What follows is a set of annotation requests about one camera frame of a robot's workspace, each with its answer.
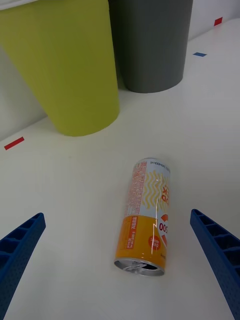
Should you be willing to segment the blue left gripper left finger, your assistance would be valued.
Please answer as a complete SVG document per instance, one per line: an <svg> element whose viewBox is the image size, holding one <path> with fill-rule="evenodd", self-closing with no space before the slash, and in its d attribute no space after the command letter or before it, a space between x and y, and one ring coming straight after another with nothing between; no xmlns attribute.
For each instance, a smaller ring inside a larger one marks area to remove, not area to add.
<svg viewBox="0 0 240 320"><path fill-rule="evenodd" d="M37 213L0 240L0 319L3 320L33 251L46 228Z"/></svg>

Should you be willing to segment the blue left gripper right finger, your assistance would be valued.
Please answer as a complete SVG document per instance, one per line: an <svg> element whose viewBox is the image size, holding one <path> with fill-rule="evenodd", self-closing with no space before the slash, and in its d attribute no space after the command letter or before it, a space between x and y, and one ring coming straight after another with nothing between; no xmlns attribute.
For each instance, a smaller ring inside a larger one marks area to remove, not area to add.
<svg viewBox="0 0 240 320"><path fill-rule="evenodd" d="M240 240L197 209L190 225L235 320L240 319Z"/></svg>

